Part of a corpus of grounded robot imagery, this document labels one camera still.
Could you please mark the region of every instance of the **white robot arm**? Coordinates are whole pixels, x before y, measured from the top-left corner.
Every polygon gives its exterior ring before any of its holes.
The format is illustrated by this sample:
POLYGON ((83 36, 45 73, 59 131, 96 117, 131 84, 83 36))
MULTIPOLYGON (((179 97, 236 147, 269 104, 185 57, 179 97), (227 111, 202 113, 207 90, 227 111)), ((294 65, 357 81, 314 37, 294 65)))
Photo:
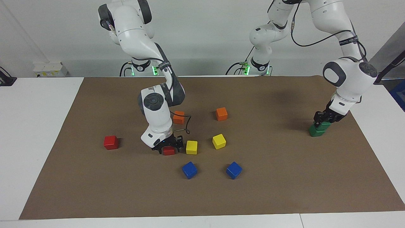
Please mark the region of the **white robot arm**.
POLYGON ((153 33, 145 30, 152 19, 147 1, 113 1, 100 6, 98 12, 101 26, 110 31, 114 43, 137 61, 155 61, 166 78, 165 83, 143 89, 138 96, 138 105, 149 123, 141 140, 160 153, 164 146, 180 149, 183 139, 173 135, 169 107, 181 104, 185 93, 163 50, 151 41, 153 33))
MULTIPOLYGON (((270 43, 286 37, 287 18, 293 5, 298 4, 299 7, 303 2, 307 2, 310 6, 315 27, 337 37, 344 56, 328 62, 323 69, 324 78, 337 89, 326 109, 323 112, 316 112, 314 120, 315 127, 318 127, 322 122, 333 123, 346 116, 349 109, 361 101, 362 94, 374 83, 378 73, 367 63, 365 54, 361 52, 362 45, 341 0, 273 0, 268 11, 269 24, 259 26, 250 34, 250 40, 255 45, 250 60, 253 66, 251 70, 256 70, 261 75, 265 74, 271 54, 270 43)), ((295 15, 291 25, 292 38, 294 25, 295 15)))

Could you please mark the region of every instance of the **brown table surface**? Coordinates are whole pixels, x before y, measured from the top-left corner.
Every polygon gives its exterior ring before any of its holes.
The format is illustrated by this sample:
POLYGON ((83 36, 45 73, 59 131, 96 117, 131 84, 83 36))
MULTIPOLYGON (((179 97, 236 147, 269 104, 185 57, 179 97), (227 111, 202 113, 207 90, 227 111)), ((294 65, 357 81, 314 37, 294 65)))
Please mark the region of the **brown table surface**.
MULTIPOLYGON (((308 128, 335 88, 313 77, 181 78, 198 155, 163 156, 140 140, 136 98, 162 78, 85 78, 20 219, 403 211, 349 113, 319 138, 308 128), (216 121, 215 109, 229 117, 216 121), (212 137, 227 145, 215 150, 212 137), (107 151, 105 136, 120 148, 107 151), (181 167, 198 174, 187 180, 181 167), (243 171, 232 180, 226 167, 243 171)), ((183 126, 174 125, 175 129, 183 126)))

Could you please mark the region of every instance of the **green cube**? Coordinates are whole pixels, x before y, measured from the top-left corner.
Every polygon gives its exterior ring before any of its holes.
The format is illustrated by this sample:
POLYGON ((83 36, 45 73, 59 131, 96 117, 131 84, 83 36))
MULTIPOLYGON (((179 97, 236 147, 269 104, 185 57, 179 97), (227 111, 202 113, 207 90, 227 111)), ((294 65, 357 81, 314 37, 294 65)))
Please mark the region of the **green cube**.
POLYGON ((317 130, 315 128, 315 125, 311 125, 311 127, 309 128, 309 134, 311 134, 312 137, 322 136, 325 132, 326 130, 317 130))
POLYGON ((328 129, 328 127, 330 127, 330 126, 331 126, 331 123, 329 123, 329 122, 323 122, 323 123, 321 123, 321 125, 319 125, 319 127, 316 128, 316 130, 325 131, 325 130, 328 129))

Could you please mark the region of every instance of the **blue cube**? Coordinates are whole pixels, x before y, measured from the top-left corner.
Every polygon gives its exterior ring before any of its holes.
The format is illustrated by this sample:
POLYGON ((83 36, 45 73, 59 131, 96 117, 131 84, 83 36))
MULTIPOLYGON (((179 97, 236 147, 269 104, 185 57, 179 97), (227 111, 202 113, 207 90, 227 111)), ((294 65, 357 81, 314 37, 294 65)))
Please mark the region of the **blue cube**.
POLYGON ((187 179, 191 179, 197 174, 197 167, 191 161, 183 166, 182 170, 187 179))
POLYGON ((226 173, 234 180, 242 171, 242 167, 236 162, 232 162, 226 169, 226 173))

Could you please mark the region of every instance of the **orange cube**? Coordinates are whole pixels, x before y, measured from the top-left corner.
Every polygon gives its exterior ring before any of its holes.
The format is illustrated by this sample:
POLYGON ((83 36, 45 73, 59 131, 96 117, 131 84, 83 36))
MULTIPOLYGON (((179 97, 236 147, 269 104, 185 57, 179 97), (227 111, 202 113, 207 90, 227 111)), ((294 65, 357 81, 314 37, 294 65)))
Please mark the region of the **orange cube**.
POLYGON ((173 116, 173 123, 175 123, 175 124, 184 124, 184 112, 175 111, 175 114, 181 115, 181 116, 174 115, 173 116))
POLYGON ((217 108, 216 116, 218 121, 226 120, 228 118, 226 108, 217 108))

